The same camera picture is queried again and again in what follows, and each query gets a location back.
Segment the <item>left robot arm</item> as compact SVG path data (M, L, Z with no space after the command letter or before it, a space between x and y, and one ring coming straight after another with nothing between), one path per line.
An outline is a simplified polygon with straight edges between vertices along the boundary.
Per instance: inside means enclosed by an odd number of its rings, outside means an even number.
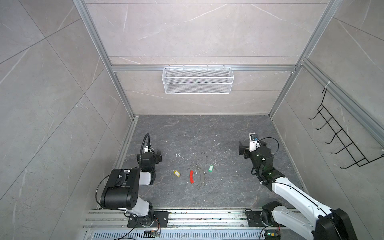
M140 170L113 169L107 177L106 186L98 204L108 210L118 210L129 213L140 219L154 220L153 205L139 197L139 187L153 185L156 179L156 165L162 161L161 151L148 151L137 155L141 161Z

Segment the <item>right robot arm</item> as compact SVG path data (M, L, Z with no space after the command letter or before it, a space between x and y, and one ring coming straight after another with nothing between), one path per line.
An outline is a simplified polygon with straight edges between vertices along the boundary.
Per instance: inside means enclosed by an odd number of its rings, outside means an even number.
M307 240L355 240L349 215L320 203L295 186L273 166L274 154L264 140L250 135L249 145L239 145L239 154L250 159L251 174L261 185L284 198L299 213L294 213L277 201L263 206L261 221L264 226L283 225Z

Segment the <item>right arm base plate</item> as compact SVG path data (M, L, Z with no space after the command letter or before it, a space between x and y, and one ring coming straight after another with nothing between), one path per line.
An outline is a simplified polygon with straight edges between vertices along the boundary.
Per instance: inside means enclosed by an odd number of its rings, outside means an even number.
M249 227L281 226L273 220L272 215L270 215L267 211L245 209L244 213Z

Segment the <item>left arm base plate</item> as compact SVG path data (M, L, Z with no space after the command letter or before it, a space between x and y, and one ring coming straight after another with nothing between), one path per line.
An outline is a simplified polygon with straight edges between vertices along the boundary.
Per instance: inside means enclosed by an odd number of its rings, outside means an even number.
M155 211L145 217L129 216L128 228L166 228L168 226L170 212Z

